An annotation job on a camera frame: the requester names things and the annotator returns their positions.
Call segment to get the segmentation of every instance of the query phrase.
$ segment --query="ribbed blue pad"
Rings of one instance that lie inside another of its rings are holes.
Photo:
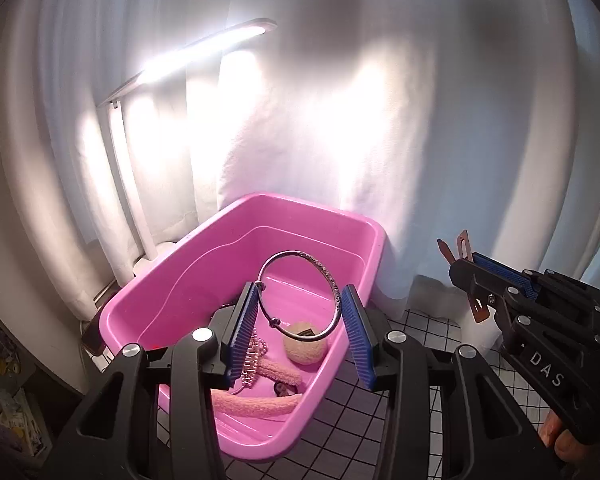
[[[366,336],[365,328],[362,325],[356,303],[353,301],[347,287],[342,291],[342,319],[344,320],[344,326],[347,329],[349,348],[353,354],[353,360],[356,363],[358,377],[365,383],[365,386],[368,389],[372,389],[376,382],[373,351],[371,343]]]
[[[235,325],[234,334],[229,344],[229,362],[231,366],[228,370],[228,376],[231,381],[235,381],[242,373],[242,365],[247,355],[249,341],[253,334],[253,327],[258,317],[258,293],[256,286],[251,285],[247,295],[244,308],[240,314],[240,319]]]
[[[491,260],[480,256],[480,254],[474,253],[473,256],[475,264],[477,264],[479,267],[482,267],[485,270],[488,270],[489,272],[493,272],[494,274],[497,274],[505,278],[506,280],[509,280],[510,282],[515,283],[516,286],[520,290],[522,290],[525,296],[530,300],[535,301],[538,297],[538,293],[534,290],[533,285],[531,284],[531,281],[529,279],[525,278],[524,276],[520,276],[518,273],[512,272],[511,270],[506,269],[505,267],[497,265]]]

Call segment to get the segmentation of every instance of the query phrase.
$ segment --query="beige ball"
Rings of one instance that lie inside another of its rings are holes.
[[[314,334],[320,332],[316,330],[315,326],[305,321],[293,323],[287,330],[294,334],[304,332],[305,330],[311,329]],[[320,341],[296,341],[290,337],[283,336],[283,343],[285,346],[286,356],[293,362],[299,365],[312,365],[320,362],[324,355],[327,353],[327,340],[320,339]]]

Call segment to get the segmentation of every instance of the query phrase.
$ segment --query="silver bangle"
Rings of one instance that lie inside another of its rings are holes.
[[[318,269],[320,271],[320,273],[324,276],[324,278],[329,283],[329,286],[331,287],[331,291],[333,292],[333,302],[335,304],[335,312],[333,313],[333,319],[331,319],[331,322],[329,323],[328,327],[325,328],[319,334],[298,335],[298,334],[289,332],[289,330],[285,330],[284,328],[282,328],[280,326],[280,320],[277,317],[270,316],[269,313],[267,312],[267,309],[264,307],[264,302],[262,301],[262,292],[266,288],[266,285],[262,281],[264,271],[267,270],[267,267],[269,267],[270,264],[272,264],[276,260],[279,260],[280,258],[284,258],[286,256],[299,256],[300,258],[304,258],[305,260],[307,260],[308,262],[313,264],[313,266],[316,269]],[[262,266],[262,268],[260,269],[260,272],[258,274],[258,279],[253,283],[254,283],[254,285],[256,285],[256,289],[258,291],[258,302],[260,303],[260,310],[264,314],[264,317],[266,317],[267,320],[269,321],[269,326],[277,329],[279,332],[282,332],[284,335],[286,335],[287,337],[290,337],[291,339],[295,339],[296,341],[320,341],[320,339],[324,339],[331,332],[333,332],[336,329],[338,322],[340,321],[340,316],[342,315],[342,302],[340,300],[340,290],[338,289],[336,280],[333,279],[333,277],[331,276],[329,271],[326,269],[326,267],[324,267],[323,264],[321,264],[318,260],[316,260],[310,254],[303,253],[302,251],[282,251],[282,252],[274,254],[266,262],[264,262],[264,265]]]

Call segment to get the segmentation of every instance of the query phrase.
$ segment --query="curtain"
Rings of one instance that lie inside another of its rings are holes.
[[[17,0],[3,159],[77,317],[108,279],[133,279],[142,253],[97,105],[153,56],[258,17],[278,28],[123,100],[155,243],[257,190],[356,211],[388,235],[374,301],[396,318],[454,317],[479,348],[498,330],[467,319],[436,238],[467,228],[508,266],[600,287],[590,0]]]

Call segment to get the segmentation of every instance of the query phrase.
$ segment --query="pink plastic bin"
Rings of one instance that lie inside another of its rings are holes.
[[[378,223],[360,215],[285,196],[257,193],[237,200],[190,232],[145,275],[125,286],[105,307],[100,333],[117,354],[127,343],[145,349],[172,345],[193,329],[207,326],[213,312],[233,299],[244,283],[257,278],[264,261],[283,250],[305,251],[318,258],[340,288],[353,283],[366,303],[384,245]],[[301,258],[283,258],[267,269],[263,293],[270,313],[285,326],[304,320],[319,330],[333,315],[326,280]],[[267,356],[294,366],[285,355],[282,334],[262,313],[258,336]],[[328,337],[329,351],[302,371],[302,400],[289,415],[251,418],[216,414],[221,449],[242,460],[268,460],[286,452],[324,397],[347,350],[340,322]],[[274,396],[272,381],[258,378],[241,395]],[[160,388],[160,406],[169,411],[169,388]]]

